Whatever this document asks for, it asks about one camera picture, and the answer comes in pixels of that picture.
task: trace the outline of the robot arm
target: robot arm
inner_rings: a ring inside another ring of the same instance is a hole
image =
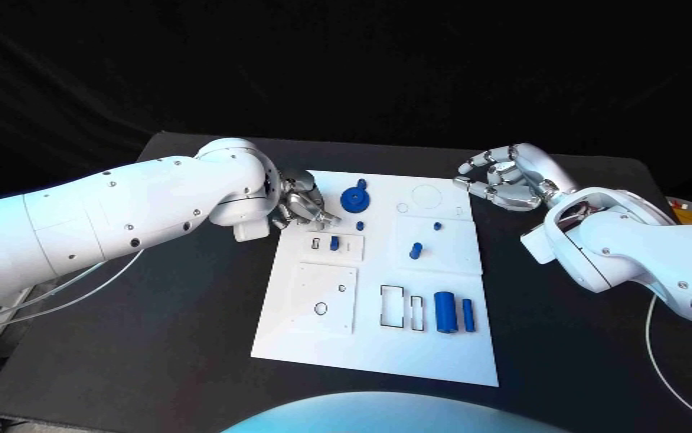
[[[222,139],[194,158],[135,163],[0,200],[0,296],[190,234],[206,218],[233,227],[238,241],[269,234],[278,204],[282,226],[336,223],[310,178],[281,176],[252,143]]]
[[[542,225],[522,236],[539,263],[558,260],[569,276],[598,293],[624,281],[643,284],[670,309],[692,320],[692,275],[686,248],[692,226],[679,226],[637,195],[579,189],[547,154],[526,143],[474,156],[458,169],[490,167],[488,183],[465,176],[454,183],[507,210],[549,210]]]

